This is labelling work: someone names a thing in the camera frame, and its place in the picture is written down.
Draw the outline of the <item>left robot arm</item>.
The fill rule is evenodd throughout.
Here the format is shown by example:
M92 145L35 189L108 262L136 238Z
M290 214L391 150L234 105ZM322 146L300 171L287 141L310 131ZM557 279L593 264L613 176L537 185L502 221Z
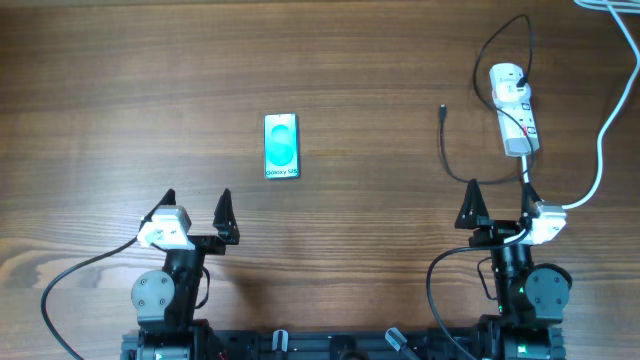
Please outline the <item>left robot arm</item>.
M210 277L204 267L205 257L223 255L227 246L240 240L231 191L223 191L214 210L215 234L191 235L191 225L172 189L141 219L137 240L144 247L162 250L165 261L161 269L144 273L132 286L131 301L137 311L139 331L122 339L122 359L228 357L209 322L196 320L194 313L206 303L197 299L201 279Z

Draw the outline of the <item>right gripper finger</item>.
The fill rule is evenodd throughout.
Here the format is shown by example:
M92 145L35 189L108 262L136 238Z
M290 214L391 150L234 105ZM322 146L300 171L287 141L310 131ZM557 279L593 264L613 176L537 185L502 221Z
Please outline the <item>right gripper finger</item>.
M541 198L530 183L524 183L522 185L521 194L521 216L519 223L521 225L530 225L532 220L538 217L536 203L540 201Z
M488 226L489 212L479 184L476 179L471 179L467 183L465 197L454 227L457 229L477 229Z

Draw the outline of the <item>Galaxy S25 smartphone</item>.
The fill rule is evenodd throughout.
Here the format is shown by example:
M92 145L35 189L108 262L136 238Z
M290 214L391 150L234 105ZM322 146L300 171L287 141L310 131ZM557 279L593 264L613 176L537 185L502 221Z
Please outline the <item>Galaxy S25 smartphone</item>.
M298 117L295 113L264 116L264 170L268 180L300 175Z

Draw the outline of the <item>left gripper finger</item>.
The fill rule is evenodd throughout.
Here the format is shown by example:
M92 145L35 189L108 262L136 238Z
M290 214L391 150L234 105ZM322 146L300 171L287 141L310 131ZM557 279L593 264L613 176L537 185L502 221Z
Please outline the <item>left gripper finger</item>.
M223 191L216 205L213 227L226 244L239 244L240 232L233 211L231 191L228 188Z
M161 200L144 216L140 221L140 228L152 220L152 215L161 206L174 206L176 204L176 193L174 189L169 188Z

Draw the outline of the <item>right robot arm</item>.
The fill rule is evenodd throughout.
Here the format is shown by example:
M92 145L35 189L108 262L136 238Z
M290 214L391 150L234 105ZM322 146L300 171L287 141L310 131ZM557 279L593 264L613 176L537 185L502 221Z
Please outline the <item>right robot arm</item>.
M536 265L531 248L552 240L566 225L562 206L542 200L530 184L522 186L518 220L490 217L479 183L473 179L455 222L473 232L472 250L490 253L496 287L497 315L483 315L467 348L475 359L541 359L567 357L559 325L573 280L563 268Z

